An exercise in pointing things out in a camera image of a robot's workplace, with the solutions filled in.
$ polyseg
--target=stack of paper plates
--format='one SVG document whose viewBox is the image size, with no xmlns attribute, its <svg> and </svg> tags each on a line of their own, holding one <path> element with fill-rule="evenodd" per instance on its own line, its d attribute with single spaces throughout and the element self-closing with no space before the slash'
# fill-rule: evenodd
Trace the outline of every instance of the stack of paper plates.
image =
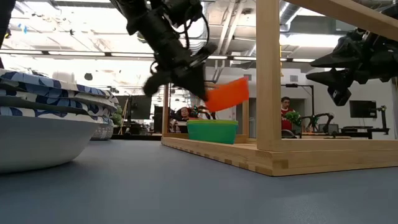
<svg viewBox="0 0 398 224">
<path fill-rule="evenodd" d="M 0 173 L 71 161 L 117 103 L 109 91 L 0 69 Z"/>
</svg>

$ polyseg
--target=wooden base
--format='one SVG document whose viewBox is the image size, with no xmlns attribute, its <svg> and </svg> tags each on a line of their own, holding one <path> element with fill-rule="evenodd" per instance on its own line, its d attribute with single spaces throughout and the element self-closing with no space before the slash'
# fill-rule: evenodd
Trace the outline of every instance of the wooden base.
<svg viewBox="0 0 398 224">
<path fill-rule="evenodd" d="M 185 133 L 167 133 L 162 135 L 165 138 L 180 138 L 188 139 L 188 134 Z M 237 134 L 235 138 L 235 144 L 246 143 L 248 136 L 246 134 Z"/>
<path fill-rule="evenodd" d="M 311 140 L 293 141 L 308 143 Z M 325 140 L 312 141 L 314 141 L 314 144 L 320 141 L 325 142 Z M 350 142 L 355 140 L 334 141 L 337 145 L 341 144 L 341 141 L 350 145 Z M 246 144 L 227 145 L 179 138 L 162 138 L 162 144 L 165 146 L 270 176 L 398 166 L 398 144 L 396 141 L 386 141 L 379 148 L 328 147 L 321 150 L 321 147 L 317 151 L 273 150 L 273 147 L 280 147 L 285 144 L 270 144 L 269 151 L 260 151 L 253 144 L 252 139 L 248 142 Z"/>
</svg>

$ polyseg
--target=green plant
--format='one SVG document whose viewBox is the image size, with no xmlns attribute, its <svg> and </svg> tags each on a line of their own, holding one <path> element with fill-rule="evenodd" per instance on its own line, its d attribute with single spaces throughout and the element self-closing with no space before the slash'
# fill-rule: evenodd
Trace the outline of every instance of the green plant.
<svg viewBox="0 0 398 224">
<path fill-rule="evenodd" d="M 301 126 L 301 117 L 300 114 L 296 111 L 287 112 L 285 118 L 290 121 L 292 124 L 297 126 Z"/>
<path fill-rule="evenodd" d="M 112 117 L 111 117 L 114 125 L 116 125 L 116 126 L 122 125 L 122 113 L 123 113 L 123 111 L 122 111 L 121 106 L 118 106 L 118 110 L 114 114 L 112 114 Z"/>
</svg>

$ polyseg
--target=green bowl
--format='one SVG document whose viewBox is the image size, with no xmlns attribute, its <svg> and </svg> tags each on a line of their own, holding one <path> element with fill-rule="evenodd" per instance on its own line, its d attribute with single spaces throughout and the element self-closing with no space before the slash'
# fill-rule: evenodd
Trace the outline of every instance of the green bowl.
<svg viewBox="0 0 398 224">
<path fill-rule="evenodd" d="M 188 120 L 189 139 L 197 141 L 234 144 L 237 121 L 226 120 Z"/>
</svg>

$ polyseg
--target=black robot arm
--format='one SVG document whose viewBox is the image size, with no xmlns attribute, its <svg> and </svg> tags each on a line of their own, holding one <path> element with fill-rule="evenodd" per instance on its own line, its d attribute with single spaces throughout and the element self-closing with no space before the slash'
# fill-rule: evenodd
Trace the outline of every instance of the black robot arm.
<svg viewBox="0 0 398 224">
<path fill-rule="evenodd" d="M 310 120 L 309 124 L 307 125 L 307 127 L 306 127 L 305 129 L 308 129 L 309 127 L 311 127 L 314 131 L 316 131 L 318 120 L 319 120 L 319 118 L 321 118 L 322 116 L 327 116 L 327 117 L 328 117 L 328 121 L 327 121 L 326 124 L 324 125 L 322 131 L 323 131 L 324 133 L 329 133 L 329 124 L 330 124 L 330 121 L 332 121 L 332 119 L 335 118 L 335 116 L 334 116 L 333 114 L 331 114 L 331 113 L 320 113 L 320 114 L 316 114 L 316 115 L 311 115 L 311 116 L 304 116 L 304 117 L 302 117 L 302 118 L 301 118 L 302 120 L 303 120 L 303 119 L 307 119 L 307 118 Z"/>
<path fill-rule="evenodd" d="M 147 7 L 145 0 L 111 0 L 127 19 L 129 35 L 140 32 L 154 51 L 156 71 L 144 86 L 144 93 L 152 96 L 161 85 L 173 83 L 185 88 L 206 101 L 204 61 L 216 49 L 215 44 L 207 43 L 195 55 L 188 46 L 179 41 L 179 33 L 173 29 L 184 25 L 187 37 L 187 21 L 197 21 L 202 14 L 199 0 L 151 0 Z"/>
<path fill-rule="evenodd" d="M 378 11 L 398 19 L 398 4 Z M 349 87 L 353 82 L 366 84 L 376 78 L 388 82 L 398 76 L 398 42 L 357 28 L 341 37 L 332 53 L 316 59 L 311 66 L 332 68 L 308 74 L 307 79 L 326 85 L 335 104 L 344 106 L 351 96 Z"/>
</svg>

